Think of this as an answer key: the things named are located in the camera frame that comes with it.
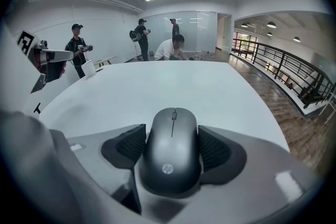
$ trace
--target black railing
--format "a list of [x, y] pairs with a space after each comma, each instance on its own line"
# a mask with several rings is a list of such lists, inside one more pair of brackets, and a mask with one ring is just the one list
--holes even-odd
[[336, 84], [322, 70], [284, 50], [235, 38], [231, 51], [271, 72], [297, 94], [303, 108], [327, 100], [335, 89]]

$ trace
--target white desk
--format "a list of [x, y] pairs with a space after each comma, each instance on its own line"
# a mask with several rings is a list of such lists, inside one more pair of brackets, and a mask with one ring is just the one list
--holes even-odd
[[227, 129], [276, 143], [289, 151], [266, 104], [229, 64], [148, 61], [104, 66], [62, 92], [39, 119], [65, 137], [146, 124], [162, 109], [190, 110], [198, 125]]

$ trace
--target person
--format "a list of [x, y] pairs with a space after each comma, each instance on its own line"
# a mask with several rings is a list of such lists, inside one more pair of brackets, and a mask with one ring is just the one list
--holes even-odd
[[82, 69], [82, 65], [84, 65], [84, 63], [86, 63], [84, 53], [81, 52], [81, 50], [78, 48], [79, 45], [83, 45], [84, 47], [86, 47], [84, 39], [79, 37], [80, 30], [81, 30], [82, 27], [83, 27], [83, 25], [79, 25], [79, 24], [74, 24], [72, 26], [71, 30], [72, 30], [72, 33], [73, 33], [73, 37], [69, 41], [69, 43], [66, 47], [66, 50], [73, 51], [75, 53], [72, 62], [73, 62], [73, 65], [75, 67], [75, 70], [77, 71], [77, 74], [78, 74], [79, 78], [82, 78], [82, 77], [85, 76], [84, 71]]
[[154, 55], [155, 60], [179, 60], [174, 55], [179, 55], [183, 60], [189, 60], [181, 50], [184, 45], [184, 37], [182, 35], [176, 35], [172, 39], [163, 41]]
[[173, 25], [173, 36], [175, 37], [176, 35], [180, 34], [180, 27], [179, 25], [176, 23], [176, 19], [169, 19]]
[[140, 19], [138, 21], [139, 25], [136, 27], [138, 32], [141, 34], [141, 39], [138, 41], [141, 49], [141, 55], [143, 61], [147, 62], [148, 61], [148, 40], [147, 40], [147, 35], [151, 32], [150, 29], [146, 29], [145, 27], [145, 22], [147, 22], [144, 19]]

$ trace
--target gray mouse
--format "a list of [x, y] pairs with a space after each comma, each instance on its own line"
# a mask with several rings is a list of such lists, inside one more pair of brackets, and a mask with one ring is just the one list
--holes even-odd
[[161, 110], [153, 120], [140, 161], [140, 178], [152, 193], [176, 196], [191, 189], [201, 173], [196, 117], [183, 108]]

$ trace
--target black cap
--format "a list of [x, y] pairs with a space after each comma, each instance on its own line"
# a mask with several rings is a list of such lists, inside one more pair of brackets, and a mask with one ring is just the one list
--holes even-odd
[[140, 19], [140, 20], [139, 20], [139, 24], [142, 24], [142, 23], [145, 23], [145, 22], [147, 22], [147, 21], [144, 20], [144, 19]]
[[182, 35], [176, 35], [173, 37], [173, 42], [174, 41], [180, 41], [184, 43], [184, 37]]
[[74, 25], [72, 26], [71, 30], [74, 30], [75, 28], [82, 29], [82, 28], [83, 28], [83, 25], [74, 24]]

